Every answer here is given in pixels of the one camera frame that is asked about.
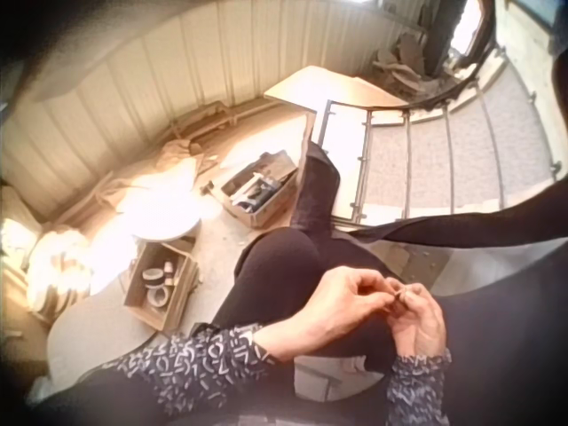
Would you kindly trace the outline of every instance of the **box with tape rolls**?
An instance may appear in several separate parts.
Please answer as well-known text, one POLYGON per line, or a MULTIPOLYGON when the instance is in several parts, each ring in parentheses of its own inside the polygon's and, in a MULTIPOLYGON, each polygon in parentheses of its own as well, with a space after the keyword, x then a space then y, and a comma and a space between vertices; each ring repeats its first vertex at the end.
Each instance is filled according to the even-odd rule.
POLYGON ((189 253, 174 243, 147 242, 130 270, 124 306, 156 330, 173 330, 198 279, 197 262, 189 253))
POLYGON ((261 228, 297 189, 297 166, 286 151, 264 153, 220 188, 223 206, 251 228, 261 228))

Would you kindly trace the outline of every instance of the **sleeve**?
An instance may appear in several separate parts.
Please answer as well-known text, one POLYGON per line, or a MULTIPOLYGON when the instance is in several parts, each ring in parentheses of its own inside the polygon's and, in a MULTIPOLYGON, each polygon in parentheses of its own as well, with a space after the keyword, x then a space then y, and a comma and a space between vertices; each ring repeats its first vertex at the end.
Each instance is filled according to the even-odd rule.
POLYGON ((127 377, 141 376, 154 387, 166 414, 187 414, 201 406, 220 408, 249 383, 268 375, 277 361, 253 341, 258 325, 218 329, 200 325, 191 337, 168 342, 111 361, 127 377))
POLYGON ((440 357, 397 357, 387 389, 387 425, 449 425, 442 398, 444 373, 451 362, 448 349, 440 357))

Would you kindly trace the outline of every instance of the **person's left hand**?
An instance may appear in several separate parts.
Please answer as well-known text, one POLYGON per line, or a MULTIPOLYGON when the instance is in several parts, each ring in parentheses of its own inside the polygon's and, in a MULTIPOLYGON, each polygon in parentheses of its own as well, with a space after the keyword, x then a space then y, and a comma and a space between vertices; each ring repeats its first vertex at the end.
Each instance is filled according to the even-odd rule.
POLYGON ((300 312, 257 331, 255 341, 281 360, 315 351, 391 304, 394 294, 378 271, 340 266, 323 275, 300 312))

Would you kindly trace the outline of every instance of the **white tape roll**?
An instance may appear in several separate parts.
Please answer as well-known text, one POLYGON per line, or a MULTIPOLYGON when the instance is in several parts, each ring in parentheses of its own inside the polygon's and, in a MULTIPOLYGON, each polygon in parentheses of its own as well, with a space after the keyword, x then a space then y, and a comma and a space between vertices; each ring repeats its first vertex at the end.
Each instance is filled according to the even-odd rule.
POLYGON ((168 287, 152 288, 148 290, 146 298, 154 308, 162 308, 170 300, 171 290, 168 287))

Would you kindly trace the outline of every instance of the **person's right hand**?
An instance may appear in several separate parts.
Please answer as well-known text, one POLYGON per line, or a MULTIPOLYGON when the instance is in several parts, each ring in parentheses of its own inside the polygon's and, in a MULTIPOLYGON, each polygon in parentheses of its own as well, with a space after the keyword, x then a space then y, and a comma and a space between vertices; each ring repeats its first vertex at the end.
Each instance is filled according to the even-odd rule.
POLYGON ((435 357, 446 350, 446 324, 442 310, 422 284, 405 286, 393 278, 388 284, 401 294, 390 306, 387 322, 401 357, 435 357))

